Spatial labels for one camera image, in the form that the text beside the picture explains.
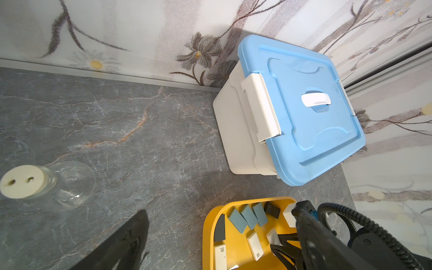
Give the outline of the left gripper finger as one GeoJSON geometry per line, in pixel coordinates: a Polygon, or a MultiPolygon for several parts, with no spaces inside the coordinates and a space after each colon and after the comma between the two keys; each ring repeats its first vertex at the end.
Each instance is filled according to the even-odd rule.
{"type": "Polygon", "coordinates": [[[145,256],[149,225],[146,210],[139,210],[72,269],[138,270],[145,256]]]}

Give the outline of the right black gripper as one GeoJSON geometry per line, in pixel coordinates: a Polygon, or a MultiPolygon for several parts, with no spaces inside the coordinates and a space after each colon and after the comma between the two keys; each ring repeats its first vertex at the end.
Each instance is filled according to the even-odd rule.
{"type": "Polygon", "coordinates": [[[345,246],[317,219],[310,201],[296,202],[292,214],[297,232],[278,235],[281,246],[271,252],[288,270],[373,270],[374,267],[345,246]]]}

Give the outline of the white eraser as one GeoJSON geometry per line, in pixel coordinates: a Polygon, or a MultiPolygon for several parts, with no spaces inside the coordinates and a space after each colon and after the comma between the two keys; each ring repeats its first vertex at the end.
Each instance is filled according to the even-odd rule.
{"type": "Polygon", "coordinates": [[[214,270],[228,270],[226,244],[218,244],[214,247],[214,270]]]}
{"type": "Polygon", "coordinates": [[[247,236],[247,242],[250,247],[250,251],[253,255],[254,260],[255,261],[260,260],[261,257],[264,255],[264,251],[261,242],[259,240],[258,234],[255,231],[252,231],[247,236]]]}
{"type": "Polygon", "coordinates": [[[270,245],[277,245],[277,246],[282,245],[279,236],[277,234],[277,231],[274,228],[270,229],[269,232],[266,234],[266,236],[270,245]]]}

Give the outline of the teal eraser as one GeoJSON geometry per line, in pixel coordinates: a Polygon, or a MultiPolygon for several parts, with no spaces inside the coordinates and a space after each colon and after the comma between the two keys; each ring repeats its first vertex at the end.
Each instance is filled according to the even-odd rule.
{"type": "Polygon", "coordinates": [[[234,225],[234,227],[238,230],[239,233],[243,234],[248,226],[244,217],[240,214],[240,212],[236,208],[232,208],[229,215],[229,221],[234,225]]]}
{"type": "Polygon", "coordinates": [[[252,205],[252,210],[257,218],[258,225],[263,227],[268,223],[268,218],[266,216],[263,204],[261,202],[257,202],[252,205]]]}
{"type": "Polygon", "coordinates": [[[241,207],[240,209],[240,214],[242,215],[242,217],[245,219],[248,227],[253,230],[255,228],[255,226],[258,224],[258,219],[255,216],[252,208],[250,207],[250,205],[245,204],[241,207]]]}

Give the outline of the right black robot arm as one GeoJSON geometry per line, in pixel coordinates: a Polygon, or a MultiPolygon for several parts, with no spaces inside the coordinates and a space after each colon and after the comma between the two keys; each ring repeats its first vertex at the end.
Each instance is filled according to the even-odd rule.
{"type": "Polygon", "coordinates": [[[271,252],[288,270],[429,270],[430,258],[409,251],[387,230],[365,215],[331,202],[314,208],[310,201],[286,208],[292,234],[270,232],[271,252]],[[343,244],[328,222],[336,214],[349,230],[343,244]]]}

